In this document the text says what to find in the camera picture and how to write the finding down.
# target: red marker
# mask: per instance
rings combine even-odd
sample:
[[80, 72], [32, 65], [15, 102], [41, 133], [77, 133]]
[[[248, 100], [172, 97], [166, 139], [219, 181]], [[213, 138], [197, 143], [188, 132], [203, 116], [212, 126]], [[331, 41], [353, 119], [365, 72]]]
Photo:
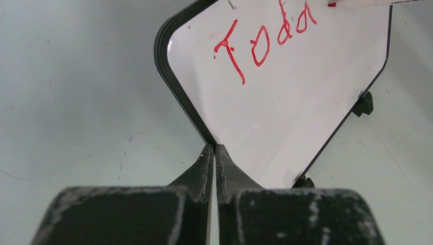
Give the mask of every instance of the red marker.
[[366, 6], [388, 6], [393, 4], [407, 4], [414, 2], [423, 2], [427, 0], [342, 0], [335, 3], [328, 4], [329, 7], [366, 7]]

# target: scratch on surface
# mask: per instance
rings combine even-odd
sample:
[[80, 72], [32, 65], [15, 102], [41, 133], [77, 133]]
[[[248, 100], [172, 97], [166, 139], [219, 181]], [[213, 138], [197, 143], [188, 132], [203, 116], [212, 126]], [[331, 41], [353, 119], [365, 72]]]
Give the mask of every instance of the scratch on surface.
[[391, 155], [391, 157], [394, 159], [394, 162], [397, 164], [398, 168], [400, 169], [401, 173], [403, 174], [403, 176], [406, 178], [407, 182], [409, 183], [409, 185], [412, 187], [412, 190], [415, 192], [415, 194], [417, 195], [418, 198], [419, 195], [417, 193], [417, 191], [415, 191], [414, 186], [412, 185], [412, 183], [409, 181], [409, 179], [407, 178], [406, 174], [404, 174], [403, 170], [400, 167], [400, 164], [398, 164], [397, 160], [395, 160], [394, 155], [392, 155], [392, 153], [390, 152], [390, 150], [388, 149], [387, 145], [383, 142], [383, 140], [381, 139], [381, 137], [377, 134], [376, 130], [374, 130], [374, 128], [371, 126], [371, 124], [364, 118], [364, 120], [368, 123], [368, 125], [370, 126], [370, 128], [373, 130], [373, 132], [377, 135], [377, 137], [379, 138], [380, 142], [382, 142], [383, 146], [385, 146], [385, 149], [387, 149], [388, 153]]
[[230, 7], [231, 7], [233, 10], [236, 10], [236, 6], [234, 6], [234, 5], [231, 3], [230, 0], [227, 0], [227, 2], [229, 3]]
[[133, 135], [136, 135], [136, 134], [144, 133], [144, 132], [146, 132], [146, 131], [148, 131], [148, 130], [151, 130], [152, 128], [154, 128], [154, 127], [148, 128], [148, 129], [146, 129], [146, 130], [140, 131], [140, 132], [135, 133], [135, 134], [131, 134], [131, 135], [125, 136], [125, 137], [123, 137], [123, 138], [121, 138], [121, 139], [119, 139], [119, 140], [116, 140], [115, 142], [113, 142], [113, 143], [111, 143], [111, 144], [108, 144], [108, 145], [106, 145], [106, 146], [104, 146], [104, 147], [102, 147], [102, 148], [100, 148], [100, 149], [98, 149], [98, 150], [96, 150], [96, 151], [94, 151], [94, 152], [92, 152], [92, 153], [89, 153], [89, 154], [85, 155], [84, 157], [81, 157], [81, 158], [79, 158], [79, 159], [77, 159], [77, 160], [75, 160], [75, 161], [73, 161], [73, 162], [68, 163], [67, 165], [65, 165], [65, 166], [63, 166], [63, 167], [60, 167], [60, 168], [58, 168], [58, 169], [55, 169], [55, 170], [53, 170], [53, 171], [51, 171], [51, 172], [48, 172], [48, 173], [46, 173], [46, 174], [44, 174], [44, 175], [40, 175], [40, 176], [36, 176], [36, 177], [33, 177], [33, 178], [24, 179], [24, 178], [19, 178], [19, 177], [16, 177], [16, 176], [10, 175], [10, 174], [8, 174], [7, 172], [5, 172], [5, 171], [3, 171], [3, 170], [1, 170], [1, 169], [0, 169], [0, 172], [3, 173], [4, 175], [7, 175], [7, 176], [9, 176], [9, 177], [11, 177], [11, 178], [14, 178], [14, 179], [17, 179], [17, 180], [35, 180], [35, 179], [39, 179], [39, 178], [45, 177], [45, 176], [47, 176], [47, 175], [50, 175], [50, 174], [52, 174], [52, 173], [54, 173], [54, 172], [57, 172], [57, 171], [59, 171], [59, 170], [61, 170], [61, 169], [64, 169], [64, 168], [66, 168], [66, 167], [68, 167], [68, 166], [70, 166], [70, 165], [72, 165], [72, 164], [74, 164], [74, 163], [76, 163], [76, 162], [79, 162], [79, 161], [83, 160], [84, 158], [89, 157], [89, 156], [91, 156], [92, 154], [94, 154], [94, 153], [96, 153], [96, 152], [98, 152], [98, 151], [100, 151], [100, 150], [103, 150], [103, 149], [105, 149], [105, 148], [107, 148], [107, 147], [109, 147], [109, 146], [111, 146], [111, 145], [116, 144], [116, 143], [119, 142], [119, 141], [122, 141], [122, 140], [124, 140], [124, 139], [127, 139], [128, 137], [132, 137]]

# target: red handwritten text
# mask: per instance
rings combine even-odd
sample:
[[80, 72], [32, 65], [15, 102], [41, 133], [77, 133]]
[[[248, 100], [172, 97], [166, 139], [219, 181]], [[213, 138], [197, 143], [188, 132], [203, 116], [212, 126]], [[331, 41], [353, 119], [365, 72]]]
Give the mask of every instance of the red handwritten text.
[[[279, 0], [279, 4], [280, 4], [280, 8], [281, 8], [281, 14], [283, 15], [283, 25], [281, 26], [280, 32], [278, 33], [277, 41], [278, 41], [279, 45], [285, 44], [287, 39], [293, 37], [293, 35], [290, 34], [290, 23], [287, 20], [287, 15], [286, 15], [286, 12], [284, 10], [283, 4], [281, 2], [282, 2], [282, 0]], [[285, 31], [285, 38], [284, 38], [284, 40], [281, 41], [281, 34], [283, 33], [283, 31]]]
[[[313, 22], [313, 24], [317, 25], [317, 21], [312, 17], [311, 12], [310, 12], [310, 8], [308, 6], [308, 3], [307, 3], [307, 1], [305, 1], [305, 8], [301, 12], [301, 15], [299, 15], [298, 24], [296, 25], [296, 32], [297, 33], [303, 33], [303, 32], [305, 32], [307, 30], [307, 11], [308, 11], [308, 15], [309, 15], [311, 21]], [[299, 29], [299, 24], [301, 22], [302, 16], [304, 16], [305, 27], [304, 27], [304, 29]]]
[[[264, 53], [263, 58], [260, 61], [257, 61], [255, 49], [256, 49], [258, 40], [260, 39], [260, 35], [262, 32], [264, 32], [268, 46], [267, 46], [266, 52]], [[257, 67], [260, 67], [261, 65], [263, 65], [264, 61], [266, 60], [266, 57], [269, 54], [269, 49], [271, 48], [271, 42], [269, 40], [268, 29], [266, 29], [265, 26], [261, 26], [260, 30], [258, 31], [256, 40], [251, 40], [250, 43], [253, 45], [253, 48], [251, 49], [251, 53], [253, 54], [254, 63], [257, 65]]]
[[236, 24], [237, 24], [237, 19], [234, 20], [234, 22], [231, 25], [231, 28], [230, 28], [229, 32], [227, 33], [226, 37], [221, 42], [219, 42], [218, 45], [215, 46], [215, 48], [213, 48], [213, 51], [215, 53], [218, 53], [218, 50], [222, 46], [226, 48], [227, 54], [230, 57], [231, 63], [233, 63], [234, 68], [236, 69], [237, 73], [239, 74], [240, 78], [242, 79], [242, 84], [245, 84], [245, 76], [242, 73], [242, 71], [240, 70], [239, 66], [237, 65], [237, 63], [234, 59], [233, 53], [232, 53], [234, 51], [234, 48], [229, 46], [229, 37], [233, 33], [234, 28], [236, 27]]
[[[293, 37], [293, 35], [290, 34], [290, 28], [291, 27], [290, 27], [289, 21], [287, 20], [287, 14], [286, 14], [286, 11], [284, 10], [282, 0], [278, 0], [278, 3], [280, 5], [281, 14], [283, 16], [283, 25], [281, 26], [280, 32], [278, 33], [277, 42], [278, 42], [279, 45], [283, 45], [283, 44], [285, 44], [287, 42], [288, 39], [291, 39]], [[313, 18], [312, 14], [311, 14], [311, 11], [310, 11], [310, 8], [308, 6], [308, 3], [307, 3], [307, 1], [305, 1], [304, 10], [299, 15], [298, 24], [296, 25], [296, 32], [297, 33], [303, 33], [303, 32], [305, 32], [307, 30], [307, 13], [308, 13], [308, 16], [309, 16], [310, 20], [313, 22], [313, 24], [317, 25], [317, 21]], [[302, 17], [304, 18], [305, 27], [303, 29], [299, 29], [299, 25], [301, 23]], [[229, 32], [227, 33], [226, 37], [221, 42], [219, 42], [217, 46], [215, 46], [215, 48], [213, 49], [213, 51], [215, 53], [218, 53], [218, 50], [221, 47], [225, 47], [226, 48], [226, 51], [227, 51], [227, 54], [228, 54], [228, 56], [229, 56], [229, 58], [231, 60], [231, 63], [233, 64], [234, 68], [236, 69], [237, 73], [239, 74], [240, 78], [242, 79], [242, 84], [245, 84], [245, 76], [242, 73], [241, 69], [239, 68], [239, 66], [236, 63], [236, 61], [234, 59], [234, 56], [233, 56], [234, 47], [231, 47], [229, 45], [229, 37], [233, 33], [233, 31], [234, 31], [234, 28], [236, 27], [237, 21], [238, 21], [237, 19], [234, 20], [234, 22], [233, 22], [233, 24], [232, 24]], [[261, 33], [262, 32], [264, 32], [264, 36], [266, 38], [267, 49], [266, 49], [266, 52], [265, 52], [263, 58], [260, 61], [258, 61], [257, 57], [256, 57], [256, 53], [255, 53], [255, 48], [257, 47], [257, 44], [259, 42], [259, 39], [261, 37]], [[281, 40], [281, 36], [283, 35], [283, 32], [285, 32], [285, 37], [284, 37], [283, 40]], [[253, 47], [251, 49], [251, 53], [253, 55], [254, 64], [257, 67], [260, 67], [265, 62], [266, 58], [268, 57], [269, 51], [271, 49], [271, 42], [269, 40], [268, 29], [265, 26], [261, 26], [260, 30], [258, 31], [256, 39], [255, 40], [251, 40], [250, 43], [253, 45]]]

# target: black whiteboard frame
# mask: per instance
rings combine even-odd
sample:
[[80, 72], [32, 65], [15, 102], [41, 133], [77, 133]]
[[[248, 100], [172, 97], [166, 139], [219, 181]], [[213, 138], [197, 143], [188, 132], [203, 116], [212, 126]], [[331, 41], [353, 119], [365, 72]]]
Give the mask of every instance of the black whiteboard frame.
[[[172, 91], [173, 95], [176, 97], [177, 101], [185, 111], [185, 113], [188, 115], [191, 122], [196, 127], [197, 131], [200, 133], [202, 138], [205, 140], [206, 143], [212, 144], [215, 148], [217, 145], [217, 142], [215, 138], [212, 136], [211, 132], [207, 128], [206, 124], [202, 120], [201, 116], [199, 115], [198, 111], [194, 107], [193, 103], [189, 99], [188, 95], [186, 94], [185, 90], [183, 90], [182, 85], [177, 80], [175, 74], [173, 73], [172, 69], [170, 68], [168, 56], [167, 56], [167, 47], [169, 45], [170, 38], [174, 34], [174, 32], [179, 29], [182, 25], [199, 15], [201, 12], [206, 10], [208, 7], [210, 7], [212, 4], [216, 3], [220, 0], [197, 0], [188, 7], [184, 8], [182, 11], [174, 15], [173, 17], [169, 18], [159, 29], [158, 34], [156, 35], [155, 44], [154, 44], [154, 59], [155, 59], [155, 65], [158, 69], [159, 74], [164, 79], [165, 83], [169, 87], [169, 89]], [[371, 88], [373, 83], [377, 80], [377, 78], [382, 74], [383, 70], [385, 69], [385, 66], [388, 62], [388, 55], [390, 52], [390, 36], [391, 36], [391, 20], [392, 20], [392, 6], [390, 6], [390, 16], [389, 16], [389, 24], [388, 24], [388, 42], [387, 42], [387, 56], [385, 58], [385, 62], [383, 63], [382, 69], [379, 71], [379, 73], [374, 77], [373, 81], [368, 85], [366, 90], [361, 96], [364, 96], [368, 90]], [[328, 140], [325, 142], [325, 144], [320, 148], [319, 152], [317, 152], [316, 156], [312, 159], [308, 167], [304, 170], [304, 172], [297, 177], [297, 182], [302, 179], [305, 174], [308, 172], [308, 170], [311, 168], [313, 163], [317, 160], [317, 158], [320, 156], [320, 154], [323, 152], [323, 150], [326, 148], [326, 146], [329, 144], [329, 142], [332, 140], [334, 135], [337, 133], [337, 131], [340, 129], [340, 127], [343, 125], [343, 123], [346, 121], [346, 119], [349, 117], [349, 115], [352, 113], [353, 107], [349, 110], [349, 112], [346, 114], [346, 116], [343, 118], [341, 123], [337, 126], [337, 128], [334, 130], [334, 132], [330, 135]]]

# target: small whiteboard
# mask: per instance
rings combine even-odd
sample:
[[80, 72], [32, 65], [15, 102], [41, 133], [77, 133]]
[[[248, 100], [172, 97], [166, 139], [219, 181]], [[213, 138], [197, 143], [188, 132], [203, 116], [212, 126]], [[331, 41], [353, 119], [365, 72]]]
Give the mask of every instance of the small whiteboard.
[[291, 187], [383, 70], [390, 7], [197, 1], [155, 43], [158, 70], [209, 143], [265, 188]]

